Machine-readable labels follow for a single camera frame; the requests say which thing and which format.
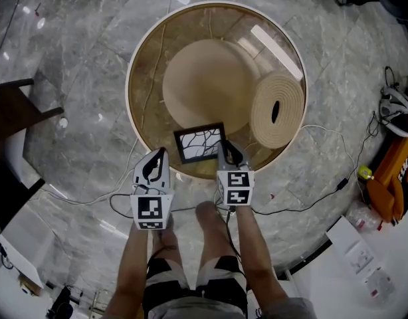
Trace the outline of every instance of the framed picture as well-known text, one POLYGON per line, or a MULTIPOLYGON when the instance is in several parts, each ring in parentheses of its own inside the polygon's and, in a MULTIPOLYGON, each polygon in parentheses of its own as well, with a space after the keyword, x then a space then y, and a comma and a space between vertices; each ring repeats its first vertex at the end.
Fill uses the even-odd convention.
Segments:
POLYGON ((225 139, 223 123, 174 131, 182 163, 217 158, 217 144, 225 139))

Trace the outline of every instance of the orange object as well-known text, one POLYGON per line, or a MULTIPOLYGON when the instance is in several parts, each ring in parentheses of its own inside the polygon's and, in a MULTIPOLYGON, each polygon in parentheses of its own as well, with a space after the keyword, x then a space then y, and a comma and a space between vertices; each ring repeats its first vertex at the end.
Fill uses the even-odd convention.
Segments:
POLYGON ((367 183, 371 205, 386 222, 403 216, 403 190, 397 176, 407 157, 408 138, 396 137, 375 171, 374 179, 367 183))

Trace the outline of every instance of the person's forearm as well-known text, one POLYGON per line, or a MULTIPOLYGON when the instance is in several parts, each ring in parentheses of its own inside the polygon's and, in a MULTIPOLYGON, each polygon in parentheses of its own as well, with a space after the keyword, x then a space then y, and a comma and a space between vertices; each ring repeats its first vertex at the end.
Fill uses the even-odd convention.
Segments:
POLYGON ((247 281, 262 310, 286 294, 274 276, 268 247, 250 207, 237 207, 239 248, 247 281))
POLYGON ((118 271, 116 291, 105 314, 135 318, 144 296, 147 271, 148 231, 130 229, 118 271))

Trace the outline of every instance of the white cable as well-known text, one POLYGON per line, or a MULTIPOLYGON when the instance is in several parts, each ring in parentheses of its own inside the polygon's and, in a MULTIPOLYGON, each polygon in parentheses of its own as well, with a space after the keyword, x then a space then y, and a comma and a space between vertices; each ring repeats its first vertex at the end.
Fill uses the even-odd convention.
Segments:
POLYGON ((343 134, 342 134, 341 132, 339 132, 339 131, 330 130, 330 129, 324 128, 323 126, 320 126, 320 125, 308 124, 308 125, 303 125, 300 129, 304 129, 304 128, 321 128, 321 129, 323 129, 323 130, 325 130, 325 131, 327 131, 327 132, 335 132, 336 134, 339 134, 339 135, 342 137, 342 139, 343 139, 343 144, 344 144, 344 151, 347 153, 347 155, 349 156, 349 158, 351 159, 351 161, 352 161, 352 163, 353 163, 353 169, 354 169, 354 175, 355 175, 355 178, 356 178, 357 187, 358 187, 359 190, 361 191, 362 199, 365 199, 365 198, 363 197, 362 188, 361 188, 361 186, 359 185, 359 181, 357 180, 357 173, 356 173, 356 168, 357 168, 357 167, 356 167, 355 161, 354 161, 352 155, 349 154, 349 151, 348 151, 348 149, 347 149, 346 141, 344 140, 343 134))
MULTIPOLYGON (((170 7, 171 7, 171 0, 169 0, 168 6, 167 6, 167 10, 166 10, 166 12, 165 12, 166 15, 169 14, 169 12, 170 12, 170 7)), ((156 60, 156 62, 155 62, 155 66, 154 66, 154 68, 153 68, 152 79, 151 79, 151 86, 150 86, 150 89, 149 89, 148 94, 147 94, 147 96, 146 96, 144 106, 143 106, 143 108, 142 108, 141 128, 143 128, 143 126, 144 126, 144 114, 145 114, 146 105, 147 105, 147 103, 148 103, 148 100, 150 99, 151 92, 152 92, 153 85, 154 85, 155 73, 157 72, 157 67, 158 67, 159 61, 160 61, 160 59, 161 59, 161 56, 162 56, 162 54, 163 54, 163 41, 164 41, 165 27, 166 27, 166 25, 164 25, 163 31, 162 31, 162 34, 161 34, 161 41, 160 41, 160 46, 159 46, 159 54, 158 54, 157 60, 156 60)), ((209 15, 209 31, 210 31, 210 37, 213 38, 213 33, 212 33, 212 30, 211 30, 211 14, 209 15)), ((110 192, 105 193, 105 194, 103 194, 103 195, 101 195, 101 196, 97 197, 96 199, 94 199, 94 200, 92 200, 92 201, 89 201, 89 202, 78 202, 78 201, 75 201, 75 200, 65 199, 65 198, 59 197, 57 194, 54 194, 54 193, 52 193, 51 191, 47 191, 47 190, 44 190, 44 189, 42 189, 42 190, 43 190, 45 193, 48 193, 50 196, 54 197, 55 199, 58 199, 58 200, 60 200, 60 201, 64 201, 64 202, 70 203, 70 204, 72 204, 72 205, 93 205, 93 204, 95 204, 95 203, 97 203, 97 202, 100 202, 100 201, 105 200, 105 198, 109 198, 112 194, 115 194, 115 193, 119 192, 119 190, 123 187, 124 182, 127 180, 127 177, 130 175, 130 173, 131 173, 132 171, 134 171, 134 169, 131 169, 131 170, 126 174, 128 168, 129 168, 130 158, 132 157, 132 154, 133 154, 133 151, 134 151, 134 148, 135 148, 137 142, 138 142, 138 139, 136 138, 136 140, 135 140, 135 142, 134 142, 134 144, 133 144, 133 146, 132 146, 132 149, 130 150, 130 153, 129 153, 129 156, 128 156, 128 159, 127 159, 127 163, 126 163, 126 167, 124 168, 123 174, 120 176, 120 178, 118 179, 117 183, 115 184, 113 190, 111 190, 110 192)))

